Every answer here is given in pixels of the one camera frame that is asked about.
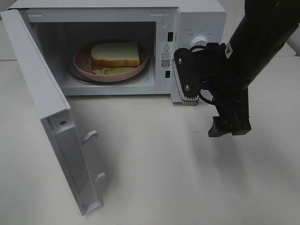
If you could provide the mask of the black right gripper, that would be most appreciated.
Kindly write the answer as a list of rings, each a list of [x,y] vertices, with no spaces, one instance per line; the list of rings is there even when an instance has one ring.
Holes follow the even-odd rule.
[[[215,105],[218,116],[213,117],[208,136],[246,135],[251,130],[248,90],[238,90],[240,79],[227,65],[226,45],[208,43],[200,48],[199,60],[203,60],[199,62],[200,90],[209,91],[212,100],[205,98],[201,93],[199,97],[206,103],[218,103]]]

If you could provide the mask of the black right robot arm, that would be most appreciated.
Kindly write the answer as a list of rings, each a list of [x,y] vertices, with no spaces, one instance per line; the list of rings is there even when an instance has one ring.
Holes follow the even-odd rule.
[[[297,0],[247,0],[245,15],[227,44],[207,44],[197,63],[200,88],[217,109],[209,137],[245,135],[249,122],[248,86],[270,63],[300,22]]]

